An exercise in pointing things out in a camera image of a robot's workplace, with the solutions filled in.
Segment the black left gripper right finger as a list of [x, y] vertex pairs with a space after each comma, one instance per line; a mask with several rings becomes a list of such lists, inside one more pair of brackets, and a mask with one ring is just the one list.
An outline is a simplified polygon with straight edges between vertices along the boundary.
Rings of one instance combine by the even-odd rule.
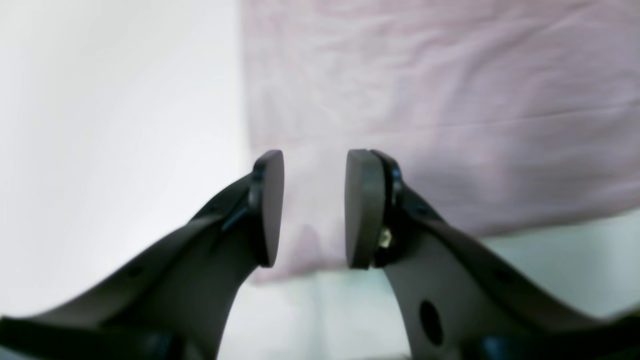
[[590, 317], [446, 223], [374, 149], [346, 157], [345, 251], [382, 269], [414, 360], [637, 360], [639, 317]]

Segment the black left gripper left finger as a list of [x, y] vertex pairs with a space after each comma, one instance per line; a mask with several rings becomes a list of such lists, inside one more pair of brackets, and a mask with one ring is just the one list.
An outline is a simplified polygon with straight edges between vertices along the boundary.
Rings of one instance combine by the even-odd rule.
[[284, 157], [253, 170], [182, 227], [66, 303], [1, 319], [3, 360], [215, 360], [234, 299], [277, 257]]

